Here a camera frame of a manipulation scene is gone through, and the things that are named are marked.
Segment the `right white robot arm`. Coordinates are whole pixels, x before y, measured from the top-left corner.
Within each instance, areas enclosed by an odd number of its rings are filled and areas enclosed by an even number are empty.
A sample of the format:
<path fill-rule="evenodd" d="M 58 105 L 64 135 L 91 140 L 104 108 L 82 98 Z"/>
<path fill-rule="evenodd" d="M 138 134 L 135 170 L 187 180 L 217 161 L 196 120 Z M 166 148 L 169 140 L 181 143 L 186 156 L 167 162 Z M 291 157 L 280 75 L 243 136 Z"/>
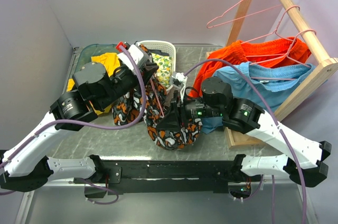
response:
<path fill-rule="evenodd" d="M 324 160 L 331 153 L 329 142 L 312 141 L 274 122 L 271 114 L 259 105 L 234 97 L 231 86 L 217 77 L 202 82 L 201 98 L 182 100 L 175 96 L 156 128 L 178 132 L 189 122 L 212 117 L 221 117 L 225 127 L 255 137 L 281 152 L 262 157 L 236 155 L 224 172 L 229 181 L 241 182 L 256 175 L 288 176 L 297 184 L 313 188 L 327 178 Z"/>

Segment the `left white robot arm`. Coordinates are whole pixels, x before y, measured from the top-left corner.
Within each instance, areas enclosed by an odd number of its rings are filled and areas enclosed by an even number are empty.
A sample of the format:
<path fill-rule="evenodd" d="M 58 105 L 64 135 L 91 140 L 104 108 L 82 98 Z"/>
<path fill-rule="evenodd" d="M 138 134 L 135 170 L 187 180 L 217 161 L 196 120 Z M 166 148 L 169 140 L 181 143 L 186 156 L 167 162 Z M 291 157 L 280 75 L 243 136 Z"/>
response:
<path fill-rule="evenodd" d="M 47 182 L 81 178 L 100 182 L 107 170 L 98 155 L 81 159 L 58 159 L 47 156 L 50 149 L 82 127 L 93 126 L 96 111 L 103 111 L 131 90 L 145 91 L 158 69 L 147 62 L 135 70 L 126 64 L 109 75 L 98 62 L 85 64 L 72 76 L 74 86 L 55 101 L 42 121 L 20 143 L 1 153 L 1 189 L 30 192 Z"/>

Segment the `camouflage patterned shorts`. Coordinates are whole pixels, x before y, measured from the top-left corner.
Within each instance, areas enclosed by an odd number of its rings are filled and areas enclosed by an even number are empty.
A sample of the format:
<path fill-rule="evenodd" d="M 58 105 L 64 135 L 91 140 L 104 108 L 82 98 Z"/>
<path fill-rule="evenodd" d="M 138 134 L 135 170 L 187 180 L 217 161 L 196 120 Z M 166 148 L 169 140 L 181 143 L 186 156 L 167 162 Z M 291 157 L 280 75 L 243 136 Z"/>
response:
<path fill-rule="evenodd" d="M 167 91 L 166 88 L 157 80 L 156 76 L 152 76 L 154 86 L 163 108 L 164 115 L 168 111 L 165 106 Z M 181 126 L 179 132 L 171 132 L 167 130 L 156 130 L 156 125 L 163 118 L 157 104 L 152 86 L 149 81 L 144 81 L 146 105 L 142 114 L 142 120 L 146 124 L 147 133 L 151 140 L 159 147 L 166 150 L 178 150 L 196 141 L 201 129 L 202 122 L 200 119 L 195 119 L 186 126 Z M 133 122 L 142 109 L 142 93 L 139 87 L 134 88 L 130 92 L 120 97 L 112 106 L 112 116 L 114 124 L 117 126 L 127 125 Z"/>

